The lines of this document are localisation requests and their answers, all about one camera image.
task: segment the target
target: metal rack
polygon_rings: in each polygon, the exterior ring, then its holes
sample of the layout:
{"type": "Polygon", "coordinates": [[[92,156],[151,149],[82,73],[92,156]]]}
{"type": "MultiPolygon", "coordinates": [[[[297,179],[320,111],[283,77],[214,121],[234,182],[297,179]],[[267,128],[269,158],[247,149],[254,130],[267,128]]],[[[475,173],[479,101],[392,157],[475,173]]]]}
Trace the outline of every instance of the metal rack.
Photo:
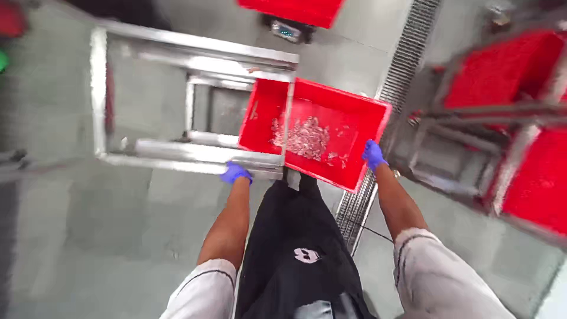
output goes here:
{"type": "MultiPolygon", "coordinates": [[[[130,24],[102,21],[91,34],[91,99],[95,157],[113,165],[143,166],[205,174],[222,174],[226,162],[243,165],[256,178],[282,177],[282,154],[248,152],[237,148],[238,136],[195,130],[193,127],[196,86],[251,91],[256,79],[293,83],[299,57],[296,54],[250,47],[182,33],[130,24]],[[124,137],[112,145],[113,118],[107,109],[107,48],[109,36],[120,39],[137,59],[182,68],[187,71],[185,132],[174,140],[124,137]]],[[[289,120],[291,99],[286,105],[289,120]]]]}

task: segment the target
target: tiled floor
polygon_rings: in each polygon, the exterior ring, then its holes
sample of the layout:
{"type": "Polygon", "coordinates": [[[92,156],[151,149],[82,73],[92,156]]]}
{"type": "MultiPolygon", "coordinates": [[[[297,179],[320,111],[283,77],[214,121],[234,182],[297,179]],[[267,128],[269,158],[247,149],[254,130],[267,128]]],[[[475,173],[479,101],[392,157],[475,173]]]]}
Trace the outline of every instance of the tiled floor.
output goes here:
{"type": "MultiPolygon", "coordinates": [[[[317,30],[311,45],[272,36],[259,27],[256,12],[239,8],[234,0],[162,0],[159,7],[175,31],[299,53],[300,77],[373,96],[409,4],[410,0],[346,0],[335,26],[317,30]]],[[[88,28],[72,16],[60,16],[54,5],[30,14],[30,31],[8,50],[18,70],[0,77],[0,96],[11,102],[1,112],[3,123],[11,123],[5,132],[10,143],[3,146],[25,147],[32,158],[42,160],[84,157],[91,148],[88,28]],[[81,43],[84,50],[71,54],[74,44],[81,43]]],[[[171,89],[163,79],[141,78],[139,84],[171,89]]],[[[131,119],[137,114],[129,114],[117,129],[128,134],[176,134],[179,123],[169,127],[152,120],[175,117],[176,110],[167,109],[178,97],[145,96],[142,91],[128,96],[127,91],[124,88],[121,94],[126,95],[117,96],[130,105],[127,112],[152,102],[166,107],[153,110],[153,115],[145,113],[152,110],[141,112],[142,121],[136,123],[131,119]]],[[[479,271],[510,309],[521,317],[533,313],[560,252],[423,187],[402,183],[431,229],[479,271]],[[526,249],[537,258],[521,253],[526,249]]],[[[252,185],[251,222],[269,185],[252,185]]],[[[335,212],[342,191],[319,185],[335,212]]],[[[114,167],[91,160],[20,182],[9,316],[156,318],[169,293],[194,266],[228,191],[212,175],[114,167]]],[[[387,234],[376,204],[368,226],[387,234]]],[[[382,319],[400,314],[392,244],[365,231],[355,261],[369,307],[382,319]]]]}
{"type": "MultiPolygon", "coordinates": [[[[256,12],[240,9],[234,1],[170,0],[160,5],[176,31],[297,52],[301,77],[373,96],[403,16],[388,11],[380,19],[366,15],[349,24],[371,3],[350,1],[337,27],[318,30],[311,45],[272,36],[258,26],[256,12]],[[384,25],[396,19],[397,28],[384,25]],[[377,32],[379,39],[358,31],[386,27],[388,36],[377,32]]],[[[384,5],[402,12],[408,3],[384,5]]],[[[30,10],[29,23],[26,37],[7,50],[14,68],[0,78],[2,98],[12,101],[2,112],[11,124],[10,143],[4,146],[26,148],[38,160],[84,157],[91,148],[89,26],[53,4],[30,10]],[[76,44],[83,50],[67,54],[76,44]]],[[[184,74],[122,62],[115,70],[119,135],[177,134],[181,122],[175,121],[175,106],[182,98],[184,74]],[[151,76],[121,78],[133,70],[151,76]]],[[[252,185],[251,222],[269,185],[252,185]]],[[[319,185],[335,212],[342,191],[319,185]]],[[[9,317],[157,317],[169,293],[193,268],[228,191],[213,175],[114,167],[94,160],[20,182],[9,317]]]]}

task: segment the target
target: blue nitrile glove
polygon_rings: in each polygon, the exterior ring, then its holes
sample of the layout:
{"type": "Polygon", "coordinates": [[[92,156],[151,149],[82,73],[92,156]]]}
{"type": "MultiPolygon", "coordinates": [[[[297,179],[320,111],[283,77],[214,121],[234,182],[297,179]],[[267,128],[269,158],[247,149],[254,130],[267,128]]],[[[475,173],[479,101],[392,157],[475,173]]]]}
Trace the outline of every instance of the blue nitrile glove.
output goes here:
{"type": "Polygon", "coordinates": [[[373,140],[366,141],[364,153],[362,153],[362,159],[368,161],[368,167],[372,171],[376,171],[376,167],[382,163],[386,163],[386,165],[389,166],[388,162],[386,162],[382,156],[382,150],[373,140]]]}
{"type": "Polygon", "coordinates": [[[250,180],[250,185],[252,184],[252,176],[250,176],[250,173],[247,170],[245,170],[242,166],[232,162],[228,162],[226,164],[226,167],[228,167],[228,170],[226,170],[224,174],[221,174],[221,180],[223,182],[234,184],[234,181],[237,178],[244,176],[250,180]]]}

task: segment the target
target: shirt sleeve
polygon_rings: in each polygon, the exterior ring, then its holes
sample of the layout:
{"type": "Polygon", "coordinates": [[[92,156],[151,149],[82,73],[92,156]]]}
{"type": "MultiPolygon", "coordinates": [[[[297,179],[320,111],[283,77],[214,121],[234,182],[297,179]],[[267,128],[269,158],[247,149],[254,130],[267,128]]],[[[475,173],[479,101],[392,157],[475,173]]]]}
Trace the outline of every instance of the shirt sleeve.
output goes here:
{"type": "Polygon", "coordinates": [[[213,259],[198,265],[171,294],[160,319],[229,319],[234,303],[236,269],[213,259]]]}
{"type": "Polygon", "coordinates": [[[402,318],[514,318],[474,269],[425,229],[398,235],[394,263],[402,318]]]}

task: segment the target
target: red plastic crate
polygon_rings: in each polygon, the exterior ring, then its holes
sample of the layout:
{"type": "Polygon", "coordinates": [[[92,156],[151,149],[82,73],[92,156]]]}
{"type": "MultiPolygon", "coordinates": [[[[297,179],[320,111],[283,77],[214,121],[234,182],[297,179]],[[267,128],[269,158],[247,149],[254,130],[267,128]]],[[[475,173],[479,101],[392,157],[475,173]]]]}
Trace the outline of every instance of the red plastic crate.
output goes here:
{"type": "Polygon", "coordinates": [[[445,97],[445,108],[513,104],[538,99],[565,40],[554,30],[530,30],[472,52],[445,97]]]}
{"type": "Polygon", "coordinates": [[[266,14],[329,29],[344,0],[238,0],[238,5],[266,14]]]}
{"type": "MultiPolygon", "coordinates": [[[[238,144],[254,152],[280,154],[274,146],[273,119],[282,120],[285,110],[288,83],[259,79],[254,85],[244,122],[240,127],[238,144]]],[[[304,79],[297,79],[289,125],[296,119],[305,121],[309,116],[319,119],[319,126],[329,126],[331,139],[322,159],[330,152],[348,155],[345,168],[336,157],[333,166],[325,161],[307,159],[286,152],[285,164],[294,170],[321,179],[350,192],[360,189],[366,163],[362,160],[367,140],[378,142],[386,127],[392,106],[389,103],[355,95],[304,79]]]]}
{"type": "Polygon", "coordinates": [[[503,210],[567,236],[567,129],[545,129],[526,154],[503,203],[503,210]]]}

